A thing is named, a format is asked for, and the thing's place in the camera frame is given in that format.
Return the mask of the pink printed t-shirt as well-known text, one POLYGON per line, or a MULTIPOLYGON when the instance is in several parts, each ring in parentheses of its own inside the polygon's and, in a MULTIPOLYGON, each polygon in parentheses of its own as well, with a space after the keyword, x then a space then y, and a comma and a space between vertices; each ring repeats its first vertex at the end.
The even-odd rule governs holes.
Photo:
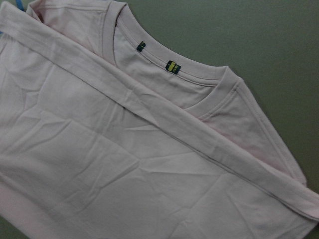
POLYGON ((0 6, 0 215, 31 239, 302 239, 319 196, 228 66, 114 0, 0 6))

